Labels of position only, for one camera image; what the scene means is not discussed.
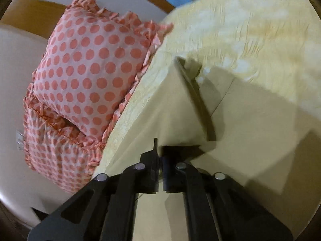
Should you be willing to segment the khaki beige pants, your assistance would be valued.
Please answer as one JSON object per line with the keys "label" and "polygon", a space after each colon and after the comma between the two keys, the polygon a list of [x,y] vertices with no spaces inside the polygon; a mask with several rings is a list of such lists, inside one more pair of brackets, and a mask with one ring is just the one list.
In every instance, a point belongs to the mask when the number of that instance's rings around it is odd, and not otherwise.
{"label": "khaki beige pants", "polygon": [[118,119],[96,173],[114,175],[159,146],[196,146],[192,164],[228,174],[296,240],[320,240],[320,71],[295,75],[289,100],[220,67],[184,81],[152,64]]}

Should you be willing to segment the white wall socket plate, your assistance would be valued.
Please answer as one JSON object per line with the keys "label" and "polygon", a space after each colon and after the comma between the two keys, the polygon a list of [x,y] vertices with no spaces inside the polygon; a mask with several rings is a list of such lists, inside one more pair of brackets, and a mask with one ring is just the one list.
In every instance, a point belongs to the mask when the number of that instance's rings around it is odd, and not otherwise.
{"label": "white wall socket plate", "polygon": [[24,150],[24,135],[23,132],[16,130],[16,145],[19,151]]}

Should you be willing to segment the polka dot pillow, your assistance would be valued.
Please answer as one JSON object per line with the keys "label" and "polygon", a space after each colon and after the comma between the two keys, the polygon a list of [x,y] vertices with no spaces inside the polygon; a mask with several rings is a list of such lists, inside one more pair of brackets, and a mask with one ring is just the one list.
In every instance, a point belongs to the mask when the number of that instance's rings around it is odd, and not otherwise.
{"label": "polka dot pillow", "polygon": [[26,96],[23,106],[27,166],[65,192],[78,192],[99,165],[103,143],[85,136],[36,97]]}
{"label": "polka dot pillow", "polygon": [[83,134],[101,141],[172,24],[136,26],[122,17],[67,8],[55,26],[35,72],[38,100]]}

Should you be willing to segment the cream floral bed sheet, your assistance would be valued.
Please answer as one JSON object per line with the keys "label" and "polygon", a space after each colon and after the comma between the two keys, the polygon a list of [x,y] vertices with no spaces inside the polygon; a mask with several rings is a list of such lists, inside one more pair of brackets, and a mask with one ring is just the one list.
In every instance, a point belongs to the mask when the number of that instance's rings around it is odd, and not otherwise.
{"label": "cream floral bed sheet", "polygon": [[207,152],[246,178],[320,133],[320,18],[309,0],[198,0],[175,9],[165,38],[118,120],[96,173],[162,145],[201,144],[190,99],[215,127]]}

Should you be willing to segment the left polka dot pillow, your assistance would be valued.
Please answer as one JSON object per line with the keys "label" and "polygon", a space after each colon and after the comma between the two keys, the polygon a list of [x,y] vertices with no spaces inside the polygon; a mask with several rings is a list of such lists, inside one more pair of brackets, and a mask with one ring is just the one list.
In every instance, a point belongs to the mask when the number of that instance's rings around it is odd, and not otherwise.
{"label": "left polka dot pillow", "polygon": [[26,96],[23,106],[27,166],[65,192],[78,192],[99,165],[103,143],[85,136],[36,97]]}

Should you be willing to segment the right polka dot pillow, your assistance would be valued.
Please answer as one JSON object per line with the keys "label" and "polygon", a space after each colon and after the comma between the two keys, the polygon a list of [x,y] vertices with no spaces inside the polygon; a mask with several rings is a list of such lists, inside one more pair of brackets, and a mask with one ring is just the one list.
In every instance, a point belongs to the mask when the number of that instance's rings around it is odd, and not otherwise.
{"label": "right polka dot pillow", "polygon": [[35,72],[38,100],[83,134],[101,141],[172,24],[136,26],[122,17],[67,8],[55,26]]}

